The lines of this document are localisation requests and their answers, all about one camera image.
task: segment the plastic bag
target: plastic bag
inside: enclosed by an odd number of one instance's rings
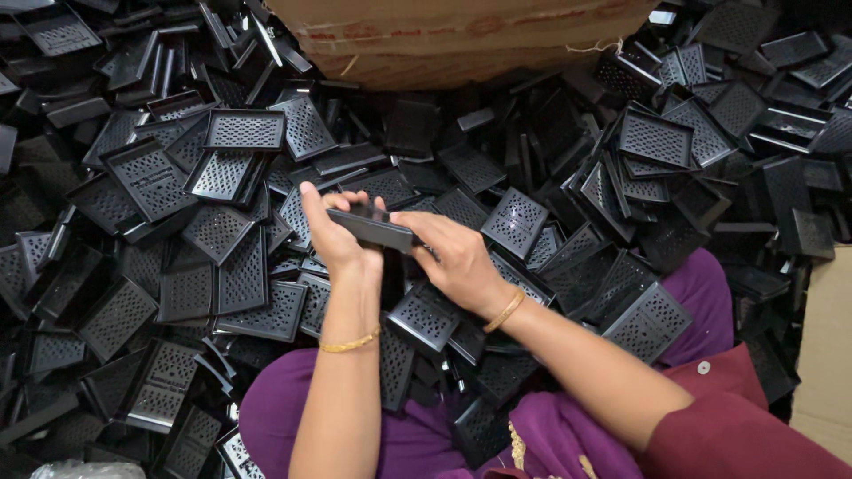
[[[135,464],[93,462],[76,459],[46,464],[32,473],[30,479],[145,479],[145,472]]]

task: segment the gold bracelet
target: gold bracelet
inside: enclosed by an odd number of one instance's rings
[[[325,344],[322,341],[319,342],[319,348],[325,351],[326,353],[345,353],[346,351],[351,351],[352,349],[358,349],[361,346],[373,341],[378,338],[378,333],[382,330],[382,325],[376,325],[376,330],[371,332],[370,334],[364,336],[361,339],[355,340],[351,343],[343,343],[343,344]]]
[[[500,313],[500,316],[495,318],[490,323],[486,324],[485,327],[482,328],[482,331],[484,331],[485,334],[488,334],[489,332],[492,332],[495,329],[499,328],[500,325],[502,325],[509,318],[509,316],[511,316],[512,313],[514,313],[515,310],[518,309],[518,306],[521,306],[521,301],[523,301],[525,297],[527,297],[527,295],[524,294],[524,291],[521,288],[518,288],[518,292],[515,293],[515,297],[512,298],[512,302],[509,303],[509,306],[506,306],[506,309],[504,309],[503,312]]]

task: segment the purple clothing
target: purple clothing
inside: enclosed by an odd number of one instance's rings
[[[694,323],[661,362],[677,366],[733,346],[731,297],[722,267],[708,251],[693,253],[663,287],[693,316]],[[293,351],[264,369],[240,408],[243,443],[267,479],[287,477],[316,349]],[[479,470],[465,469],[453,449],[446,408],[408,401],[405,415],[383,413],[379,478],[468,479],[494,467],[513,467],[511,448]],[[633,456],[564,393],[531,393],[509,418],[527,444],[525,471],[532,477],[585,479],[578,462],[589,458],[600,479],[642,477]]]

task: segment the forearm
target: forearm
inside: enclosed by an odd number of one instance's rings
[[[637,451],[693,397],[633,355],[525,299],[501,326],[527,346],[592,417]]]
[[[348,343],[376,329],[379,285],[364,284],[358,273],[332,278],[323,343]],[[378,345],[372,341],[344,353],[317,354],[290,477],[375,476],[381,432]]]

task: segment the brown cardboard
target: brown cardboard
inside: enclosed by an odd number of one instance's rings
[[[852,465],[852,247],[814,268],[790,426]]]
[[[590,46],[594,44],[582,44],[577,49]],[[596,51],[569,52],[565,47],[550,47],[443,55],[357,55],[357,58],[356,55],[310,55],[310,59],[331,79],[357,82],[365,89],[406,90],[455,88],[470,80],[488,80],[519,66],[544,69],[569,62],[591,63],[597,55]]]
[[[267,0],[306,53],[554,47],[626,37],[659,0]]]

